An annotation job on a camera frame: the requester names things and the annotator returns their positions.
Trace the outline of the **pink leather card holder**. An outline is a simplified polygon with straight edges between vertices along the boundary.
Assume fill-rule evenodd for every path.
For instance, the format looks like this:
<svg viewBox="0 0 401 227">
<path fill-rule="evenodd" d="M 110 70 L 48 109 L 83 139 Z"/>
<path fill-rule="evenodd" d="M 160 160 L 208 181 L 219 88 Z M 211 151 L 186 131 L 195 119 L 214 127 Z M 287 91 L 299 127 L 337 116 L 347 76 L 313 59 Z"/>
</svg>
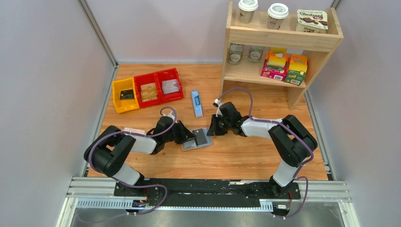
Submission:
<svg viewBox="0 0 401 227">
<path fill-rule="evenodd" d="M 188 151 L 213 145 L 212 137 L 207 135 L 207 128 L 198 128 L 191 130 L 191 132 L 195 135 L 195 139 L 182 144 L 181 151 Z"/>
</svg>

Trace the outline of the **dark grey credit card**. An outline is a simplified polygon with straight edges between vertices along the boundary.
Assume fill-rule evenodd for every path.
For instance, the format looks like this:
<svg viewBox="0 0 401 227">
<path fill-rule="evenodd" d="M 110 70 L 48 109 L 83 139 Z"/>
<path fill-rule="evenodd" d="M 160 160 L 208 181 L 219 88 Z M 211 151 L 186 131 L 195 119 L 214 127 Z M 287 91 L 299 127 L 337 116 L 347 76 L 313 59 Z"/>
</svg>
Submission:
<svg viewBox="0 0 401 227">
<path fill-rule="evenodd" d="M 196 147 L 204 147 L 204 146 L 208 146 L 210 144 L 207 133 L 205 132 L 205 130 L 203 128 L 193 130 L 192 132 L 196 136 L 196 139 L 195 139 Z"/>
</svg>

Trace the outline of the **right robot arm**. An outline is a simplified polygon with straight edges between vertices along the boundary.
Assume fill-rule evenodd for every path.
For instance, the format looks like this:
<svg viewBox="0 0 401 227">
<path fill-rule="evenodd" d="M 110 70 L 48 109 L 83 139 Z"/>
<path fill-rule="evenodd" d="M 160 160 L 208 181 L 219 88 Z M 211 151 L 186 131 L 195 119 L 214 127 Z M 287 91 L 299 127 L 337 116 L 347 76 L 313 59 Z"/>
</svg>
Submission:
<svg viewBox="0 0 401 227">
<path fill-rule="evenodd" d="M 282 161 L 270 178 L 272 185 L 279 189 L 293 182 L 302 165 L 313 159 L 317 140 L 293 115 L 282 119 L 269 120 L 242 116 L 231 102 L 222 103 L 218 99 L 213 104 L 217 108 L 212 115 L 209 136 L 223 136 L 231 131 L 242 137 L 260 137 L 273 141 Z"/>
</svg>

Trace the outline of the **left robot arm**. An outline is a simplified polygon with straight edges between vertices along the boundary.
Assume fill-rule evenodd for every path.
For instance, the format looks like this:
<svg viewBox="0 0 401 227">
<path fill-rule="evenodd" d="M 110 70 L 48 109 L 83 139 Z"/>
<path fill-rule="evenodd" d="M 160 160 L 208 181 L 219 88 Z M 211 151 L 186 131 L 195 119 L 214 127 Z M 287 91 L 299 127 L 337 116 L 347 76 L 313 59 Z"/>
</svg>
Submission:
<svg viewBox="0 0 401 227">
<path fill-rule="evenodd" d="M 135 185 L 144 176 L 125 163 L 130 153 L 155 155 L 166 143 L 181 145 L 195 139 L 196 135 L 173 116 L 160 117 L 155 128 L 145 135 L 111 125 L 86 149 L 84 160 L 99 173 L 124 185 Z"/>
</svg>

